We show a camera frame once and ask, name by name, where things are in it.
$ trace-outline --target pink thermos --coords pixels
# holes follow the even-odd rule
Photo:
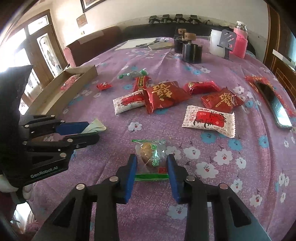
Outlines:
[[[243,22],[237,21],[237,24],[234,27],[233,32],[237,34],[237,39],[235,41],[234,49],[230,53],[236,55],[237,57],[244,58],[248,44],[247,26]]]

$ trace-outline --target white plastic cup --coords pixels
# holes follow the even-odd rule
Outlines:
[[[220,42],[221,34],[222,34],[221,31],[212,29],[211,39],[210,39],[210,53],[224,58],[225,48],[221,48],[217,46]]]

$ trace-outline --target wooden knob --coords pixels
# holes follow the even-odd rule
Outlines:
[[[185,33],[184,39],[187,41],[194,41],[196,40],[196,34]]]
[[[178,33],[179,33],[179,34],[186,33],[186,29],[184,29],[184,28],[180,28],[180,29],[178,29]]]

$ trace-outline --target cardboard box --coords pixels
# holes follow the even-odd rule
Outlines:
[[[82,74],[66,91],[60,88],[73,75]],[[59,115],[68,103],[98,75],[94,65],[69,68],[59,74],[37,96],[30,105],[26,114],[33,115]]]

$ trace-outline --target purple floral tablecloth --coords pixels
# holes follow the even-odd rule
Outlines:
[[[75,152],[67,171],[35,184],[30,205],[37,220],[44,222],[77,183],[93,185],[114,175],[130,153],[135,153],[132,139],[165,139],[166,154],[175,154],[178,164],[204,183],[227,183],[271,239],[280,241],[296,219],[296,128],[279,129],[266,103],[244,80],[246,75],[266,77],[295,109],[275,76],[249,55],[245,59],[230,55],[226,60],[203,53],[201,64],[188,64],[173,49],[115,49],[84,64],[95,65],[98,77],[84,87],[61,116],[67,122],[98,118],[107,130],[100,133],[96,145]],[[213,80],[221,88],[234,91],[245,101],[234,110],[236,137],[181,127],[187,105],[203,106],[200,95],[151,115],[145,107],[115,115],[112,100],[130,93],[134,84],[128,78],[119,80],[118,75],[143,68],[152,78],[149,86],[167,80],[178,81],[181,87],[191,81]],[[112,84],[112,88],[99,92],[96,85],[103,82]],[[169,181],[135,182],[129,203],[118,205],[117,213],[122,241],[184,239],[187,206],[175,203]],[[213,239],[212,224],[210,237]]]

